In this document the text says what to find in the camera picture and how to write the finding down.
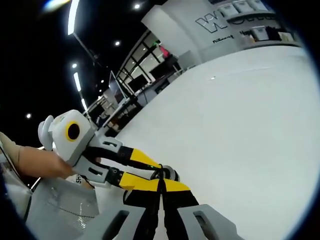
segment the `yellow robot arm segment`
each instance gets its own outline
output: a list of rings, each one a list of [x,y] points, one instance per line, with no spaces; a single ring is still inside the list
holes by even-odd
[[[164,182],[165,182],[165,188],[167,192],[190,191],[190,188],[187,185],[179,181],[164,179]]]
[[[160,164],[156,163],[150,157],[148,157],[142,151],[140,151],[139,149],[136,149],[136,148],[133,148],[130,160],[135,161],[135,162],[139,162],[139,163],[142,163],[145,165],[149,165],[149,166],[152,166],[152,167],[155,167],[158,169],[160,169],[162,167]]]
[[[119,183],[119,187],[125,190],[140,190],[157,192],[159,179],[149,180],[128,172],[125,172]]]

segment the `white box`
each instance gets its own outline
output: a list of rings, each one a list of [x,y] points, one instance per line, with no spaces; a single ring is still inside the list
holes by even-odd
[[[288,41],[288,42],[294,42],[294,38],[292,37],[292,34],[290,32],[278,32],[280,38],[282,41]]]
[[[232,3],[224,4],[218,7],[219,11],[223,13],[225,17],[230,17],[233,15],[239,14],[235,6],[232,5]]]
[[[233,5],[239,13],[249,13],[254,11],[254,9],[245,0],[234,1]]]
[[[261,0],[247,0],[249,5],[253,7],[254,10],[265,10],[268,11],[268,8],[263,4]]]
[[[251,29],[255,38],[259,41],[269,40],[265,26],[255,26]]]

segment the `shelf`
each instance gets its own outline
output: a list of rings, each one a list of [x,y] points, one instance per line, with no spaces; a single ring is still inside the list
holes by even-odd
[[[228,16],[225,18],[227,22],[240,20],[243,18],[248,17],[258,17],[258,16],[276,16],[276,14],[272,11],[266,11],[266,10],[257,10],[257,11],[250,11],[250,12],[242,12],[233,16]]]
[[[296,41],[274,41],[274,40],[267,40],[267,41],[257,41],[251,44],[247,44],[243,47],[243,49],[254,49],[260,47],[267,47],[267,46],[293,46],[293,47],[301,47],[301,45]]]

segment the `ceiling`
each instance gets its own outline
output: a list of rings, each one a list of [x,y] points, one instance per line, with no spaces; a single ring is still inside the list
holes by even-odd
[[[40,147],[38,125],[77,109],[83,111],[71,68],[77,63],[82,94],[90,105],[106,90],[109,70],[115,73],[146,31],[141,19],[154,4],[165,0],[80,0],[75,32],[99,56],[98,68],[70,35],[67,36],[68,2],[44,13],[46,0],[5,1],[4,66],[0,87],[0,131],[17,144]],[[115,47],[115,41],[121,44]]]

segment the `yellow ring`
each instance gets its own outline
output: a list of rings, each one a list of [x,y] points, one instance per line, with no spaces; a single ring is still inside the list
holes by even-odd
[[[66,125],[66,128],[65,128],[65,136],[66,136],[66,139],[68,139],[68,141],[70,141],[70,142],[74,142],[75,140],[77,140],[77,138],[76,139],[71,139],[70,137],[69,137],[69,134],[68,134],[68,131],[69,131],[69,128],[71,127],[71,125],[72,124],[76,124],[78,127],[79,127],[79,124],[76,122],[76,121],[71,121],[71,122],[69,122],[67,125]]]

